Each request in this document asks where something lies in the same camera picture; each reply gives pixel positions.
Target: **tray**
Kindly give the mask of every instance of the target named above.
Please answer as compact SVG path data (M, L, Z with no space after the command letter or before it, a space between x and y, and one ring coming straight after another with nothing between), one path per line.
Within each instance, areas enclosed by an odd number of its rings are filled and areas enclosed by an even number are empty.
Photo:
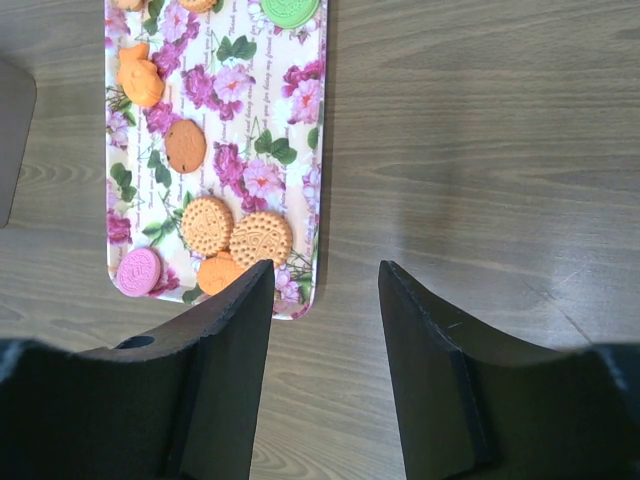
M306 25L275 27L260 0L219 0L206 14L175 0L141 12L105 4L107 262L112 281L122 258L149 246L163 259L152 297L198 304L203 260L181 234L194 198L222 198L235 221L255 211L284 215L294 233L276 269L274 316L310 308L318 255L327 1ZM166 88L152 108L132 105L115 82L118 51L149 43ZM167 164L163 134L173 121L196 122L207 138L203 167L179 175Z

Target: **floral pattern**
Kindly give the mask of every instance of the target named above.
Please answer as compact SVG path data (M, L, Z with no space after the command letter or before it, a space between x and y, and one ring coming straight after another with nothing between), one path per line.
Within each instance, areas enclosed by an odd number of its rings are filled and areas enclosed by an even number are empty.
M125 12L105 3L111 278L129 251L150 247L164 268L149 296L205 300L196 283L204 257L189 250L182 216L194 198L214 195L236 219L257 211L286 216L294 246L275 272L274 315L299 318L315 292L327 0L293 30L273 25L260 0L219 1L203 14L177 0L145 5ZM140 42L149 44L166 86L151 108L133 105L115 81L119 49ZM164 136L179 119L196 122L210 147L203 167L189 175L172 171L164 149Z

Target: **pink cookie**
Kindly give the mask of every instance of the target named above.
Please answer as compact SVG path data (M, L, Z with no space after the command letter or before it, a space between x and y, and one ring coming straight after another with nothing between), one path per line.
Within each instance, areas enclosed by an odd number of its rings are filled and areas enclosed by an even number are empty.
M118 288L128 297L142 297L153 290L161 273L162 263L153 250L137 248L118 267Z

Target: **gray wooden surface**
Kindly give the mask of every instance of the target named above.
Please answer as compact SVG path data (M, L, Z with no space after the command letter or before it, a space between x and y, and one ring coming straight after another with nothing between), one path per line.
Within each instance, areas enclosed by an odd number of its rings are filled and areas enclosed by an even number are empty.
M376 291L394 259L543 345L640 339L640 11L612 0L331 0L320 298L272 329L252 479L402 479ZM0 2L38 102L0 336L88 349L183 310L110 284L102 3Z

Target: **black object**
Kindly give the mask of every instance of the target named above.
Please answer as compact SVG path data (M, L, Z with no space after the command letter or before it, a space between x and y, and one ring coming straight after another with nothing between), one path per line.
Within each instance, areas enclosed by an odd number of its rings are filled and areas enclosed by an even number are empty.
M246 480L271 326L261 262L116 349L0 342L2 480Z
M379 290L408 480L638 478L639 346L521 341L391 262Z
M9 221L35 103L33 77L0 62L0 228Z

